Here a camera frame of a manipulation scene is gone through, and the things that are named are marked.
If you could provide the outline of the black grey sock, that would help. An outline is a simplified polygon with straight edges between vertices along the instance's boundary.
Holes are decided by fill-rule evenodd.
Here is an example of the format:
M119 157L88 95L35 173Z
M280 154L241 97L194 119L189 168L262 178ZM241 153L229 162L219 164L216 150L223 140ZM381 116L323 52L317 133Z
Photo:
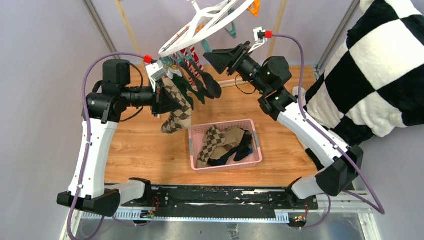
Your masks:
M235 162L240 162L244 158L246 158L248 155L253 153L253 147L252 147L252 140L253 136L250 131L245 130L244 135L241 139L241 142L239 146L236 147L235 150Z

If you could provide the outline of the pink plastic basket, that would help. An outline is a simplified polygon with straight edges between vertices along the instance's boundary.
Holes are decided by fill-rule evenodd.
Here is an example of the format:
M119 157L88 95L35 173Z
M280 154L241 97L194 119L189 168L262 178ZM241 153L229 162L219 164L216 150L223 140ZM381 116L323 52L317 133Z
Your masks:
M191 168L198 173L254 167L263 160L251 119L193 125L188 134Z

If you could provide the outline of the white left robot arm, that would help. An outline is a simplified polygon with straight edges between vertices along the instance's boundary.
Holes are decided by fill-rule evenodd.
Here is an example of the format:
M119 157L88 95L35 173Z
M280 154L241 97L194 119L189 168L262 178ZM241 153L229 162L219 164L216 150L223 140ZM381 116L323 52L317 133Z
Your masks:
M133 177L111 187L104 181L113 136L123 112L129 107L140 110L150 107L154 116L169 113L161 127L165 134L191 127L191 104L168 78L163 63L150 55L142 59L149 79L147 86L131 86L132 64L120 59L119 53L99 59L103 78L92 92L82 92L82 141L78 162L68 189L57 195L57 204L104 217L113 216L121 205L131 201L142 207L159 205L149 180Z

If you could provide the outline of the white round sock hanger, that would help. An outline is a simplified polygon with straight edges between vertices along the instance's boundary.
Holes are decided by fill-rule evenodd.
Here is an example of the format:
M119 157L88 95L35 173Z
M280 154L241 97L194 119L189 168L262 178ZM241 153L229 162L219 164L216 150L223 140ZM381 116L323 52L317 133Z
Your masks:
M176 54L199 43L227 27L244 12L253 14L260 9L259 0L242 0L240 5L237 0L223 0L203 9L195 0L190 3L195 9L195 16L159 49L160 57Z

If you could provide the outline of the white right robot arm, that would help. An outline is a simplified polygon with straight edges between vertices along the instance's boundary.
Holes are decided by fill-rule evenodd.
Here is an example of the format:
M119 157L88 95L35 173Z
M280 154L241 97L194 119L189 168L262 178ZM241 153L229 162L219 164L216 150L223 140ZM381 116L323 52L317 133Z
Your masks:
M322 169L314 175L301 177L289 185L286 204L298 209L306 198L313 195L336 197L358 177L363 150L358 145L350 146L337 139L307 115L300 98L294 97L285 88L292 74L284 57L272 56L260 65L250 56L250 49L247 41L227 52L227 73L240 74L258 90L262 95L258 102L263 112L291 130L322 165Z

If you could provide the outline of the black blue sock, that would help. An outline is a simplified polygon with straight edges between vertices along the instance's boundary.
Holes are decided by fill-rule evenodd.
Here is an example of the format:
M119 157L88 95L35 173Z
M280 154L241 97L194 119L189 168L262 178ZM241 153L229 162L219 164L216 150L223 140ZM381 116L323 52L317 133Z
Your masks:
M245 150L245 149L235 147L235 148L232 148L228 153L226 153L225 155L223 155L219 159L211 159L210 158L207 161L207 163L211 167L224 166L224 165L227 164L227 162L228 162L228 160L230 159L231 156L235 155L234 161L239 162L239 161L243 160L244 158L246 158L250 153L251 153L250 150Z

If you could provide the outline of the argyle brown sock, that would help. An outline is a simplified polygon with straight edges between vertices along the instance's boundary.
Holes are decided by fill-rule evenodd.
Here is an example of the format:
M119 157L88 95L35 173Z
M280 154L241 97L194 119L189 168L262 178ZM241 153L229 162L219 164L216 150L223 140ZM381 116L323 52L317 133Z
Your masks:
M196 168L206 168L215 149L223 146L225 142L226 137L216 125L209 128L205 134L205 141L196 160Z
M168 119L161 126L161 132L171 135L180 130L190 129L192 127L192 104L186 100L170 78L164 77L163 83L166 92L180 107L170 112Z

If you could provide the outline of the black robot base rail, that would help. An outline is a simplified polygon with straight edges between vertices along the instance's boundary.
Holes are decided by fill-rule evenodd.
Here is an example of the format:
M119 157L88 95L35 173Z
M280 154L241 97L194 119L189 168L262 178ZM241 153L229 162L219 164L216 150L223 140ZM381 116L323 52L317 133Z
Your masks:
M152 185L150 200L131 200L115 217L135 221L288 223L318 210L316 196L290 206L278 186Z

